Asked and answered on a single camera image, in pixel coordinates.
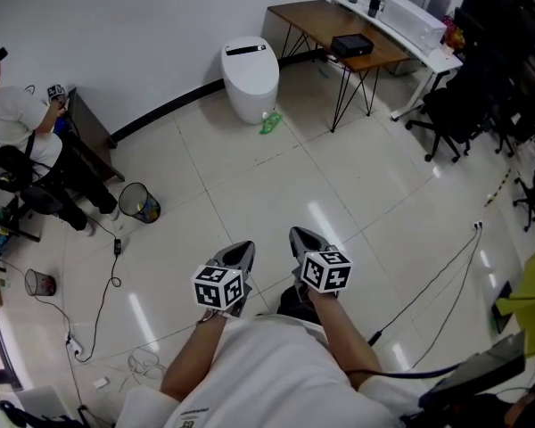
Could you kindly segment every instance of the fiducial marker cube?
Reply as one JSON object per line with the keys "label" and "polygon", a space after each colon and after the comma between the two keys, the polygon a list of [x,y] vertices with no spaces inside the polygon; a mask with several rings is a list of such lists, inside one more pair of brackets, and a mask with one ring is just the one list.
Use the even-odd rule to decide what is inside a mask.
{"label": "fiducial marker cube", "polygon": [[192,278],[196,304],[226,310],[243,297],[243,275],[238,269],[200,265]]}
{"label": "fiducial marker cube", "polygon": [[352,263],[339,251],[307,252],[301,268],[301,281],[320,293],[345,290]]}

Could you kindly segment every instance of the white toilet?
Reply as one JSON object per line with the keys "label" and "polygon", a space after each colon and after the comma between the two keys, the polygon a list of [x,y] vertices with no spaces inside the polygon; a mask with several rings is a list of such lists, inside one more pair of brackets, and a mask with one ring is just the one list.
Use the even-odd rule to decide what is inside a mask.
{"label": "white toilet", "polygon": [[276,107],[279,65],[268,42],[242,37],[222,48],[222,77],[240,119],[261,124]]}

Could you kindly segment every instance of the mesh trash can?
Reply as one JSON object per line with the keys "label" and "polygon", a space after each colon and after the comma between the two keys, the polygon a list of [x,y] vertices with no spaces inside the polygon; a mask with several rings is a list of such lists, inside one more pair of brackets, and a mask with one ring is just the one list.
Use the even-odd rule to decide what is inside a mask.
{"label": "mesh trash can", "polygon": [[145,224],[151,224],[161,215],[159,202],[139,182],[129,184],[119,197],[121,212]]}
{"label": "mesh trash can", "polygon": [[24,276],[29,296],[54,296],[57,284],[51,276],[29,269]]}

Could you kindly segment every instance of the white desk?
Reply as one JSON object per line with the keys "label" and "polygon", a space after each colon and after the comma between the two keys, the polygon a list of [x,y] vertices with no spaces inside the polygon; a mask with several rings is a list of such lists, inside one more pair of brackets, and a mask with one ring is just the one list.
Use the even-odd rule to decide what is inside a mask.
{"label": "white desk", "polygon": [[397,32],[392,27],[386,25],[384,22],[379,21],[376,18],[370,17],[366,13],[368,10],[368,4],[362,4],[362,3],[352,4],[348,0],[332,0],[332,1],[335,4],[339,4],[355,12],[360,17],[362,17],[366,21],[373,24],[379,30],[383,31],[393,40],[400,43],[404,48],[406,48],[410,53],[412,53],[418,60],[420,60],[430,70],[430,74],[424,76],[424,78],[422,79],[418,87],[416,88],[415,92],[410,97],[410,100],[408,100],[408,103],[402,108],[400,108],[399,110],[396,110],[395,112],[391,114],[392,120],[398,120],[399,117],[407,114],[408,112],[411,112],[413,109],[418,108],[419,106],[422,106],[423,102],[422,100],[420,100],[420,97],[422,96],[422,93],[426,89],[426,86],[428,86],[428,83],[430,82],[430,79],[432,79],[432,76],[438,75],[445,71],[454,70],[462,66],[462,62],[455,55],[445,53],[441,49],[441,47],[434,49],[428,55],[424,55],[422,50],[417,45],[412,43],[408,38],[403,37],[399,32]]}

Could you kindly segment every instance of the black bag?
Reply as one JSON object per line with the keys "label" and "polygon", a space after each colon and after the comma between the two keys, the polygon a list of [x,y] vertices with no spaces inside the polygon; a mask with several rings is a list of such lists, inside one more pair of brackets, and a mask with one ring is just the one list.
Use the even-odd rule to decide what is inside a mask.
{"label": "black bag", "polygon": [[31,185],[35,162],[29,157],[34,146],[36,132],[32,132],[22,152],[14,146],[0,147],[0,189],[16,193]]}

